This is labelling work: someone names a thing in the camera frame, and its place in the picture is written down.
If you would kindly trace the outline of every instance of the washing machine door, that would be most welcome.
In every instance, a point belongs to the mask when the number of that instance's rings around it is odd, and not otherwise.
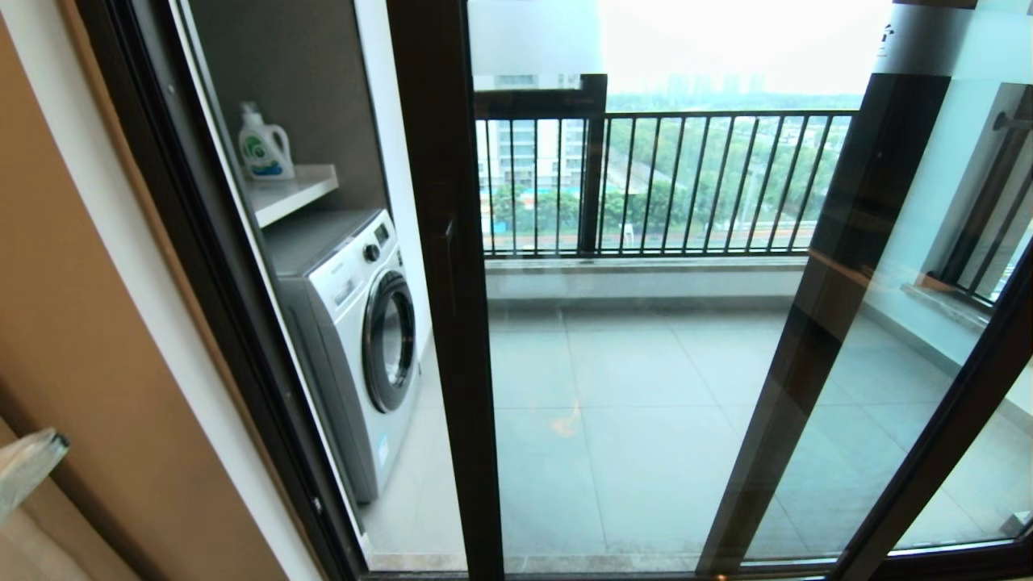
[[[377,409],[387,414],[405,400],[412,384],[416,317],[405,277],[385,272],[366,305],[363,325],[363,371]]]

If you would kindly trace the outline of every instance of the washing machine control knob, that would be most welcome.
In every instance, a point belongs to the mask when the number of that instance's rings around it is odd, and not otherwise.
[[[363,256],[366,257],[367,263],[377,262],[377,258],[380,257],[380,247],[376,244],[367,244],[366,248],[363,248]]]

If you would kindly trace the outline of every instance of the beige wall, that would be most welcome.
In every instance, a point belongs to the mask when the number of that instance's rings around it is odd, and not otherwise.
[[[0,447],[15,439],[0,418]],[[70,573],[96,581],[140,581],[51,479],[44,480],[19,511],[21,522],[8,519],[0,523],[0,579],[8,579],[5,575],[51,579],[40,570],[56,570],[54,578],[62,579],[71,569]]]
[[[83,207],[0,26],[0,415],[72,440],[54,480],[146,579],[285,576]]]

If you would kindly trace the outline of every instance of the bottle label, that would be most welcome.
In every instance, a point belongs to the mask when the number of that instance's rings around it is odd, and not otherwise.
[[[254,135],[249,135],[244,140],[243,152],[247,160],[248,170],[256,176],[279,176],[283,173],[283,167],[276,159],[272,159],[265,151],[265,144]]]

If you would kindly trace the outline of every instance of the white plastic bottle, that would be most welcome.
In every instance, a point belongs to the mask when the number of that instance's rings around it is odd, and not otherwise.
[[[244,127],[238,145],[248,175],[255,180],[290,180],[294,163],[290,160],[290,142],[279,125],[267,125],[252,101],[241,103]]]

